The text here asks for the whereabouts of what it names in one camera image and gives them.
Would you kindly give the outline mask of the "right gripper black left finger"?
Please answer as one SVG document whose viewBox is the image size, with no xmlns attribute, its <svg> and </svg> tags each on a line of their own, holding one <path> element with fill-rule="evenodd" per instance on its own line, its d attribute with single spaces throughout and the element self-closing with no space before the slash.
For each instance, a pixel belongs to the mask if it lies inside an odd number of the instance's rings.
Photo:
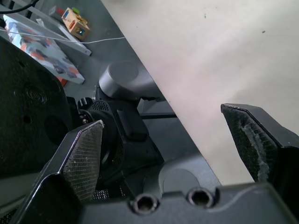
<svg viewBox="0 0 299 224">
<path fill-rule="evenodd" d="M 75 224 L 93 199 L 100 172 L 102 120 L 66 134 L 13 215 L 13 224 Z"/>
</svg>

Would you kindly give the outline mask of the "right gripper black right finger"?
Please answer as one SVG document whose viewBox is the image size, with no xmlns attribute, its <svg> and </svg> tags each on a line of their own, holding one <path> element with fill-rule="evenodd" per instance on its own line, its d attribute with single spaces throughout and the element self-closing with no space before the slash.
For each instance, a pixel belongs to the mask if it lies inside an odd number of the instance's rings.
<svg viewBox="0 0 299 224">
<path fill-rule="evenodd" d="M 255 182 L 268 182 L 299 215 L 299 137 L 263 108 L 222 104 L 238 154 Z"/>
</svg>

